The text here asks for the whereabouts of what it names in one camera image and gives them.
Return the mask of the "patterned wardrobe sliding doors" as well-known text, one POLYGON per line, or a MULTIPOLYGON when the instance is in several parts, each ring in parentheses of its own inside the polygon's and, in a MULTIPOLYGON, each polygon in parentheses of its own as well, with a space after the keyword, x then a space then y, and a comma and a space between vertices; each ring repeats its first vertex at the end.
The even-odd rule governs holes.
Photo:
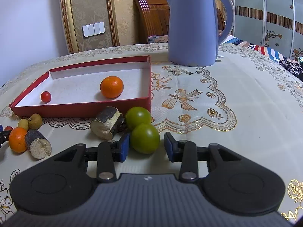
POLYGON ((297 60, 302 57, 302 0, 233 0, 233 35, 270 47, 297 60))

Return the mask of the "red cherry tomato in tray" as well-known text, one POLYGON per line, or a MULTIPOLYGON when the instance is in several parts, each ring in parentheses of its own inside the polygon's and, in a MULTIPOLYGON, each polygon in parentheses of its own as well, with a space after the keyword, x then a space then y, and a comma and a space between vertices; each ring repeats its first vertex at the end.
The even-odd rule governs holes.
POLYGON ((44 103, 48 103, 49 101, 51 101, 51 94, 48 91, 44 91, 41 94, 41 101, 44 103))

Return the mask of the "green tomato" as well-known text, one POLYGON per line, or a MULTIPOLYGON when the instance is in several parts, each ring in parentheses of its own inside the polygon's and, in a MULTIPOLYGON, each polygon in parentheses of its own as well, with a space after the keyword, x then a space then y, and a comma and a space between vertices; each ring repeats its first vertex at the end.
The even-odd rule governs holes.
POLYGON ((159 144, 159 132, 152 124, 140 124, 131 132, 130 145, 141 154, 154 153, 159 144))
POLYGON ((140 124, 151 124, 151 118, 150 112, 142 107, 132 107, 125 115, 126 124, 130 130, 140 124))

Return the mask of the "orange mandarin in tray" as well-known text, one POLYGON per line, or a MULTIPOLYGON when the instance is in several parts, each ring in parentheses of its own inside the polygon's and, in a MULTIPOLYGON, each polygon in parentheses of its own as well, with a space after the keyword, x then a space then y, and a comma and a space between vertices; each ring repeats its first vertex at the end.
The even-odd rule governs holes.
POLYGON ((108 76, 101 81, 100 91, 106 98, 116 98, 122 94, 124 83, 117 76, 108 76))

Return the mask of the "brown longan fruit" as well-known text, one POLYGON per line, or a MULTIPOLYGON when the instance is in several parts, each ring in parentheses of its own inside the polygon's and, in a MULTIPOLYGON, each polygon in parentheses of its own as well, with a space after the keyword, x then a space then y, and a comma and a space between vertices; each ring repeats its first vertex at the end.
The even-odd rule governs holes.
POLYGON ((32 130, 38 130, 43 124, 42 117, 37 113, 32 114, 28 118, 28 121, 29 121, 29 128, 32 130))

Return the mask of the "orange mandarin outside tray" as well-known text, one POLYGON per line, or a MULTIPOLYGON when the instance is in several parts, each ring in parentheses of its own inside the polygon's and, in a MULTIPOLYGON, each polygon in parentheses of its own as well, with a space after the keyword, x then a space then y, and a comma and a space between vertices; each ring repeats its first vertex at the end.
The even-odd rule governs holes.
POLYGON ((25 136, 27 131, 24 128, 14 128, 9 135, 9 146, 15 153, 23 153, 27 150, 25 136))

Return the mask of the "gold wall frame moulding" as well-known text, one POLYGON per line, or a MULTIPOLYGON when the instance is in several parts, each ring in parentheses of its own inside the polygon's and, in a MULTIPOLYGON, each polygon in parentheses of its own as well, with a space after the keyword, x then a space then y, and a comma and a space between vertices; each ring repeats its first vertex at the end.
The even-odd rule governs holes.
POLYGON ((69 53, 120 45, 113 0, 61 0, 61 10, 69 53), (99 22, 105 32, 85 37, 82 27, 99 22))

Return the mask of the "red cardboard tray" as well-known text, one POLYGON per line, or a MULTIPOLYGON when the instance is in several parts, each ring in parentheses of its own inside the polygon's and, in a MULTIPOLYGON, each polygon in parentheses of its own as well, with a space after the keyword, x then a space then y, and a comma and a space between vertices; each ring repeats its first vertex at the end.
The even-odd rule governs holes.
POLYGON ((132 107, 151 110, 151 61, 148 55, 87 61, 51 69, 36 79, 11 104, 17 116, 95 117, 105 107, 116 107, 125 114, 132 107), (104 97, 101 81, 117 76, 124 83, 122 94, 104 97), (51 101, 41 101, 48 91, 51 101))

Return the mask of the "white embroidered tablecloth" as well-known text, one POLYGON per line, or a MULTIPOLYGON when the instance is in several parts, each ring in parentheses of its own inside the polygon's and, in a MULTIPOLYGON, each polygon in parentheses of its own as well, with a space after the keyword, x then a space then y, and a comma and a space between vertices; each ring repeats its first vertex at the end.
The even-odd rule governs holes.
POLYGON ((75 144, 106 141, 90 129, 95 117, 43 117, 38 129, 52 152, 35 159, 1 147, 1 226, 302 226, 302 82, 261 53, 223 44, 210 67, 175 65, 166 43, 96 49, 34 64, 1 88, 1 125, 25 118, 10 104, 47 71, 87 61, 150 57, 152 154, 130 145, 117 180, 99 182, 53 157, 75 144), (220 144, 239 155, 199 180, 179 181, 164 134, 198 147, 220 144))

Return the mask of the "red cherry tomato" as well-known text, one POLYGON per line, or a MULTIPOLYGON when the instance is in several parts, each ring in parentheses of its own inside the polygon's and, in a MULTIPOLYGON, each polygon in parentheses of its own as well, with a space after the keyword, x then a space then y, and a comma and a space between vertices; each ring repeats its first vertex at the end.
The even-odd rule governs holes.
POLYGON ((44 91, 41 94, 41 101, 44 103, 48 103, 49 101, 51 101, 51 94, 48 91, 44 91))
POLYGON ((6 127, 4 128, 4 131, 11 131, 11 130, 13 130, 13 128, 12 128, 11 126, 6 126, 6 127))

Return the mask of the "blue electric kettle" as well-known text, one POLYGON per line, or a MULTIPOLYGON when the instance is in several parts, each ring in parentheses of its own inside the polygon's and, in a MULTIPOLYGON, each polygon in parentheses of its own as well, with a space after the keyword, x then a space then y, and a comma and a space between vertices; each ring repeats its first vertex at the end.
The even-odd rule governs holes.
POLYGON ((172 63, 189 67, 215 64, 218 46, 229 36, 235 21, 232 0, 220 1, 227 14, 222 32, 218 29, 216 0, 167 0, 172 63))

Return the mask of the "wooden bed headboard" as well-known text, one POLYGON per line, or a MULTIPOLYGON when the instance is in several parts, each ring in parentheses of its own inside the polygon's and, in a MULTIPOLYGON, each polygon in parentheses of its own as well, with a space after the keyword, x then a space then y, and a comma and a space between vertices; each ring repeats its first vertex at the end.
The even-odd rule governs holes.
MULTIPOLYGON (((152 36, 168 37, 169 42, 169 4, 167 0, 135 0, 140 13, 139 38, 141 43, 148 43, 152 36)), ((218 29, 226 27, 227 14, 223 3, 216 0, 218 29)))

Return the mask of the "white wall switch panel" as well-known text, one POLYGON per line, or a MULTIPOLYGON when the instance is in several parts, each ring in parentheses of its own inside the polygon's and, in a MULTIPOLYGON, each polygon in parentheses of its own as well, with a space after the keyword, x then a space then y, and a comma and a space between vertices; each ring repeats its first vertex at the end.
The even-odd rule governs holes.
POLYGON ((105 33, 105 24, 104 22, 98 22, 90 25, 85 25, 82 27, 84 38, 104 34, 105 33))

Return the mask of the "yellow longan fruit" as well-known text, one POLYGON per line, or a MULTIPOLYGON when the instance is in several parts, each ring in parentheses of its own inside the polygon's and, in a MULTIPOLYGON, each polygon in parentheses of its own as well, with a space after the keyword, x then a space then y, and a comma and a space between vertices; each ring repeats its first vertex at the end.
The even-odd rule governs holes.
POLYGON ((29 130, 29 121, 25 118, 21 119, 19 122, 18 122, 18 125, 17 125, 19 128, 23 128, 25 129, 26 131, 29 130))

